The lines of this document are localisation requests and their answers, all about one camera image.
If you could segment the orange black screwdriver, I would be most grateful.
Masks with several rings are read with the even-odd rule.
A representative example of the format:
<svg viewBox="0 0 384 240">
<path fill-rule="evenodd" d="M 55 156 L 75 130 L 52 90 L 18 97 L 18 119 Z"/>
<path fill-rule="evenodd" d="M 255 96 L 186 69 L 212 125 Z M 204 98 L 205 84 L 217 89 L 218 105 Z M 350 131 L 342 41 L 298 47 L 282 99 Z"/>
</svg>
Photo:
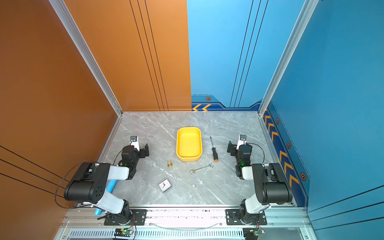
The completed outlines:
<svg viewBox="0 0 384 240">
<path fill-rule="evenodd" d="M 215 162 L 218 162 L 219 161 L 218 153 L 216 151 L 216 147 L 215 147 L 215 145 L 213 143 L 212 137 L 210 137 L 210 140 L 211 140 L 211 144 L 212 144 L 213 159 L 214 159 Z"/>
</svg>

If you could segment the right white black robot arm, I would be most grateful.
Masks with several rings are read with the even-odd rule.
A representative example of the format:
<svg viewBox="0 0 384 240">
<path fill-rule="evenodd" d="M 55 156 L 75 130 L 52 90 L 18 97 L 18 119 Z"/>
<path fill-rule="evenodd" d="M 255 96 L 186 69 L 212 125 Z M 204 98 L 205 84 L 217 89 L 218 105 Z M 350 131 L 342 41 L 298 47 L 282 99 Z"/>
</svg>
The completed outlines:
<svg viewBox="0 0 384 240">
<path fill-rule="evenodd" d="M 293 200 L 293 193 L 279 163 L 252 164 L 253 146 L 246 141 L 237 145 L 229 142 L 227 152 L 236 157 L 236 175 L 241 180 L 254 183 L 255 193 L 242 200 L 238 218 L 245 225 L 257 225 L 264 212 L 271 206 L 283 205 Z"/>
</svg>

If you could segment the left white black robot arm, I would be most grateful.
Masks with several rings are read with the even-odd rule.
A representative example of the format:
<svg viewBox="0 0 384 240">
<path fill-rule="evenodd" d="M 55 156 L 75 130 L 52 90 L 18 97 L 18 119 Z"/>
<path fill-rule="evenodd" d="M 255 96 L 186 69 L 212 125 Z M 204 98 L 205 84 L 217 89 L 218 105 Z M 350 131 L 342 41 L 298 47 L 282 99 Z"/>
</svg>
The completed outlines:
<svg viewBox="0 0 384 240">
<path fill-rule="evenodd" d="M 105 215 L 100 218 L 105 220 L 105 225 L 133 226 L 136 218 L 129 202 L 108 192 L 107 184 L 111 181 L 132 180 L 137 172 L 139 159 L 149 155 L 149 145 L 139 149 L 130 144 L 122 149 L 122 160 L 117 165 L 81 163 L 65 188 L 65 200 L 91 205 L 104 211 Z"/>
</svg>

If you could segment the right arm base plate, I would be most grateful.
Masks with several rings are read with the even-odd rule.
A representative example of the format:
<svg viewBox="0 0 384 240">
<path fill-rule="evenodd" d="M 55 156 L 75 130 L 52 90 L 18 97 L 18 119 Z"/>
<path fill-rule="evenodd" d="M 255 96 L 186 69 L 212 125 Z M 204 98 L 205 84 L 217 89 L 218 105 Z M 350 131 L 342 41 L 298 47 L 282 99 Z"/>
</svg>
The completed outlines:
<svg viewBox="0 0 384 240">
<path fill-rule="evenodd" d="M 241 211 L 239 209 L 226 209 L 226 221 L 227 225 L 260 225 L 266 226 L 267 218 L 265 213 L 259 214 L 249 214 L 246 211 Z"/>
</svg>

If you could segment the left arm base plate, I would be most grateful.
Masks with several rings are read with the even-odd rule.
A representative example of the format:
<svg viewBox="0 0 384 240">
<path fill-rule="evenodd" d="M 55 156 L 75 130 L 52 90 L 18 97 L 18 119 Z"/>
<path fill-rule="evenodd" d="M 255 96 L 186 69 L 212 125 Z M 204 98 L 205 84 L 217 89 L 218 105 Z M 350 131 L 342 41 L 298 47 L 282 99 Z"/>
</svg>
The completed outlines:
<svg viewBox="0 0 384 240">
<path fill-rule="evenodd" d="M 103 219 L 105 226 L 143 226 L 147 218 L 146 209 L 130 209 L 120 214 L 106 214 Z"/>
</svg>

